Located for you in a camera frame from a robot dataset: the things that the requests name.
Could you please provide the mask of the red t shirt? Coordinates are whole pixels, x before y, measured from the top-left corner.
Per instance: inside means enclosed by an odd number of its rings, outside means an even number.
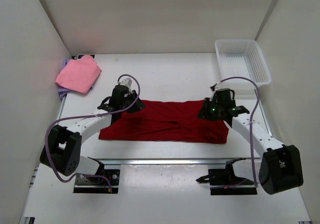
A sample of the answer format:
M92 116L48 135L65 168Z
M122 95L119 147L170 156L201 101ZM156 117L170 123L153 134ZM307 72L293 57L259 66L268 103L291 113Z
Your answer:
M223 121L198 118L204 100L161 102L143 100L145 108L124 112L99 133L100 140L176 141L225 144L229 128Z

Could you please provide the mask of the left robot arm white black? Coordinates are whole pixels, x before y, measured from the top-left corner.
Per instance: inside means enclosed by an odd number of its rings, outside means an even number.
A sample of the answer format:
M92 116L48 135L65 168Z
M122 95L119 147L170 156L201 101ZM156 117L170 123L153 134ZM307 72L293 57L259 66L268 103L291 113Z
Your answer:
M111 96L106 97L92 114L61 118L53 122L45 134L45 145L40 162L50 167L57 178L62 175L88 177L94 183L103 182L103 164L81 155L81 146L93 135L110 127L122 113L135 113L145 105L140 100L140 89L133 90L129 84L115 85Z

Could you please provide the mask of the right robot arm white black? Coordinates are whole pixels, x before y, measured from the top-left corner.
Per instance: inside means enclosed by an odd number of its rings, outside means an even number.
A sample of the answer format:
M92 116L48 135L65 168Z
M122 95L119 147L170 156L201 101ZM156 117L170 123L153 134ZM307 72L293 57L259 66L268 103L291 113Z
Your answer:
M228 88L214 91L210 98L204 99L198 117L227 123L250 144L251 153L259 155L260 163L256 163L252 156L250 167L237 167L234 164L245 159L236 158L226 162L223 175L215 177L209 174L198 178L197 182L209 182L212 189L235 188L241 184L261 185L268 194L302 186L304 179L298 148L285 145L262 129L254 121L253 112L242 105L238 106L234 96L235 92ZM214 180L221 180L222 183L214 184Z

